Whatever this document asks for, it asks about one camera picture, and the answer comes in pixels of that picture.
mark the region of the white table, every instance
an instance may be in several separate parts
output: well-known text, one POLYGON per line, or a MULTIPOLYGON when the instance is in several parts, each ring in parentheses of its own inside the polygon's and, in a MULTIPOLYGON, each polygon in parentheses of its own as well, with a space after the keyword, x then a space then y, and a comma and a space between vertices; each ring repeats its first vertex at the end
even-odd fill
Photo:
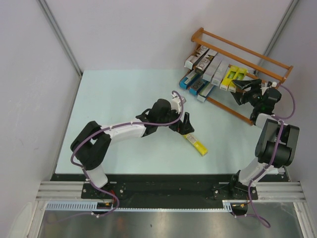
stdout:
MULTIPOLYGON (((185 96, 194 135, 208 148, 201 156, 180 134, 168 127, 144 138, 111 145, 102 163, 107 174, 234 174, 254 158, 261 130, 217 106, 201 103, 178 81, 186 70, 88 70, 84 72, 71 114, 56 174, 82 174, 70 163, 70 145, 84 126, 95 120, 109 125, 131 121, 171 91, 185 96)), ((228 92, 215 90, 212 97, 235 107, 246 116, 251 107, 238 106, 228 92)))

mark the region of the white tabletop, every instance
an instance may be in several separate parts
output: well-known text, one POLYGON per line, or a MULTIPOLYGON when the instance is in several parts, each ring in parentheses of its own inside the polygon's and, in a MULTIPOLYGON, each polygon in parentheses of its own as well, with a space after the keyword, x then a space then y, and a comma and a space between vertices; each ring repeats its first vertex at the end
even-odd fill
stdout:
MULTIPOLYGON (((88 70, 84 72, 55 173, 81 174, 70 163, 70 145, 84 126, 95 120, 109 125, 131 121, 159 98, 177 90, 187 102, 193 133, 209 150, 205 156, 168 127, 156 133, 111 145, 102 163, 108 174, 234 174, 254 158, 261 130, 178 86, 186 70, 88 70)), ((229 92, 219 97, 249 116, 251 106, 235 104, 229 92)))

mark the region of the wooden rack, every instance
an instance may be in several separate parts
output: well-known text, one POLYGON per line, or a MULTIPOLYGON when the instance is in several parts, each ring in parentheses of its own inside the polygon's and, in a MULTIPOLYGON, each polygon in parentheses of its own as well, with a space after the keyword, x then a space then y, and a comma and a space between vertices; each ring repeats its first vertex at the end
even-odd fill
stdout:
MULTIPOLYGON (((264 74, 270 76, 271 78, 274 78, 274 79, 278 80, 279 82, 278 82, 278 84, 277 84, 277 87, 279 87, 279 85, 281 85, 282 83, 285 82, 285 80, 287 79, 287 77, 289 76, 289 74, 291 73, 291 71, 292 71, 292 69, 293 69, 293 66, 287 66, 287 65, 285 65, 285 64, 283 64, 283 63, 281 63, 281 62, 278 62, 278 61, 273 60, 273 59, 271 59, 271 58, 269 58, 269 57, 266 57, 266 56, 264 56, 264 55, 261 55, 261 54, 259 54, 259 53, 257 53, 257 52, 254 52, 254 51, 252 51, 252 50, 250 50, 250 49, 248 49, 248 48, 245 48, 245 47, 240 46, 240 45, 238 45, 238 44, 236 44, 236 43, 234 43, 234 42, 231 42, 231 41, 229 41, 229 40, 227 40, 227 39, 225 39, 225 38, 222 38, 222 37, 217 36, 217 35, 215 35, 215 34, 213 34, 213 33, 210 33, 210 32, 208 32, 208 31, 205 31, 203 28, 200 28, 198 31, 196 31, 196 32, 193 34, 193 36, 192 36, 192 38, 191 38, 191 41, 197 43, 197 45, 196 45, 196 47, 195 47, 195 50, 198 49, 201 45, 202 45, 202 46, 206 46, 206 47, 208 47, 209 49, 212 49, 212 50, 214 50, 214 51, 217 51, 218 53, 220 53, 220 54, 222 54, 222 55, 224 55, 224 56, 227 56, 227 57, 229 57, 229 58, 231 58, 231 59, 233 59, 233 60, 236 60, 236 61, 238 61, 238 62, 240 62, 240 63, 242 63, 242 64, 244 64, 244 65, 246 65, 246 66, 251 67, 252 69, 254 69, 254 70, 256 70, 256 71, 262 72, 262 73, 264 73, 264 74), (281 68, 284 68, 284 69, 286 69, 286 73, 285 73, 283 76, 282 76, 282 75, 278 75, 278 74, 276 74, 276 73, 274 73, 274 72, 272 72, 272 71, 270 71, 270 70, 268 70, 268 69, 265 69, 265 68, 263 68, 263 67, 261 67, 261 66, 259 66, 259 65, 256 65, 256 64, 254 64, 254 63, 252 63, 252 62, 249 62, 249 61, 247 61, 247 60, 245 60, 245 59, 243 59, 243 58, 241 58, 241 57, 238 57, 238 56, 236 56, 236 55, 234 55, 234 54, 232 54, 232 53, 229 53, 229 52, 227 52, 227 51, 225 51, 225 50, 223 50, 223 49, 221 49, 221 48, 218 48, 218 47, 216 47, 216 46, 214 46, 214 45, 212 45, 212 44, 210 44, 210 43, 207 43, 207 42, 205 42, 205 41, 202 40, 203 34, 208 35, 208 36, 211 36, 211 37, 213 37, 213 38, 215 38, 215 39, 218 39, 218 40, 220 40, 220 41, 222 41, 222 42, 225 42, 225 43, 227 43, 227 44, 229 44, 229 45, 232 45, 232 46, 234 46, 234 47, 236 47, 236 48, 238 48, 238 49, 241 49, 241 50, 243 50, 243 51, 245 51, 245 52, 248 52, 248 53, 250 53, 250 54, 252 54, 252 55, 254 55, 254 56, 257 56, 257 57, 260 57, 260 58, 262 58, 262 59, 264 59, 264 60, 266 60, 266 61, 269 61, 269 62, 271 62, 271 63, 273 63, 273 64, 275 64, 275 65, 277 65, 277 66, 279 66, 279 67, 281 67, 281 68)), ((247 76, 250 77, 250 78, 252 78, 252 79, 258 79, 258 77, 254 76, 253 74, 250 74, 250 73, 248 73, 247 76)), ((234 116, 240 118, 241 120, 245 121, 246 123, 248 123, 248 124, 250 124, 250 125, 253 124, 252 121, 250 121, 250 120, 249 120, 248 118, 246 118, 245 116, 243 116, 243 115, 241 115, 240 113, 238 113, 238 112, 232 110, 231 108, 225 106, 224 104, 222 104, 222 103, 216 101, 215 99, 212 99, 212 98, 208 97, 207 100, 208 100, 209 102, 215 104, 216 106, 218 106, 218 107, 220 107, 220 108, 222 108, 222 109, 228 111, 229 113, 233 114, 234 116)))

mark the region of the white wall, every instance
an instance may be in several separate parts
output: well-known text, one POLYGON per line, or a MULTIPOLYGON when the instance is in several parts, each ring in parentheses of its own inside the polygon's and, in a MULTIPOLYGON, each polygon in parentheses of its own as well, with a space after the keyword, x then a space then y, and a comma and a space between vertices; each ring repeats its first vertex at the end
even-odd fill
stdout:
POLYGON ((0 0, 0 237, 57 157, 79 82, 35 0, 0 0))
POLYGON ((170 69, 183 67, 200 27, 263 53, 290 0, 47 2, 82 69, 170 69))
MULTIPOLYGON (((296 99, 295 115, 289 123, 300 128, 300 136, 290 175, 302 184, 306 199, 317 221, 317 1, 300 1, 292 18, 284 29, 281 38, 273 49, 271 58, 294 69, 285 82, 296 99)), ((289 115, 292 102, 283 93, 276 113, 289 115)))

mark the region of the wall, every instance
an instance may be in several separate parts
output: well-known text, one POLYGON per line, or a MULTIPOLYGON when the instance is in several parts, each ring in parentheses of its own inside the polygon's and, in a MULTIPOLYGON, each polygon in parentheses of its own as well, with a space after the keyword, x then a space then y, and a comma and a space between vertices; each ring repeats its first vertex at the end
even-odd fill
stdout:
POLYGON ((79 79, 35 0, 0 0, 0 237, 50 176, 79 79))
MULTIPOLYGON (((292 180, 302 184, 306 199, 317 221, 317 79, 315 68, 317 64, 317 1, 300 1, 281 38, 270 55, 287 65, 294 65, 289 78, 285 82, 296 99, 295 115, 288 123, 300 128, 300 137, 296 149, 296 158, 289 167, 292 180)), ((275 71, 276 68, 266 64, 275 71)), ((283 92, 282 100, 276 108, 276 113, 286 116, 290 114, 292 101, 283 92)))
POLYGON ((171 69, 183 67, 200 27, 264 52, 290 0, 47 2, 82 69, 171 69))

